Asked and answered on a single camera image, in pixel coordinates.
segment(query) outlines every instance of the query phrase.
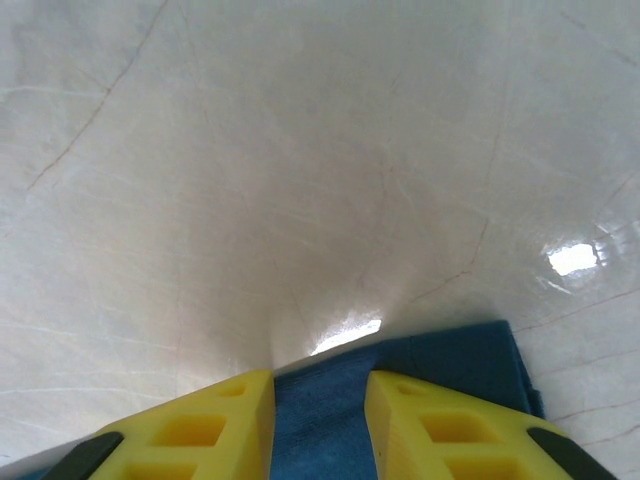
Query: white marble floor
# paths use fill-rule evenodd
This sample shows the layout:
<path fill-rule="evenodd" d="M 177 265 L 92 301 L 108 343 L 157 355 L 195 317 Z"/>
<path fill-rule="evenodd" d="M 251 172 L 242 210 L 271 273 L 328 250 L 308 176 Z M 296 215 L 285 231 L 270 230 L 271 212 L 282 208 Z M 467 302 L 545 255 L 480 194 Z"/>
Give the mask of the white marble floor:
<path fill-rule="evenodd" d="M 0 463 L 506 318 L 549 417 L 640 479 L 640 2 L 0 9 Z"/>

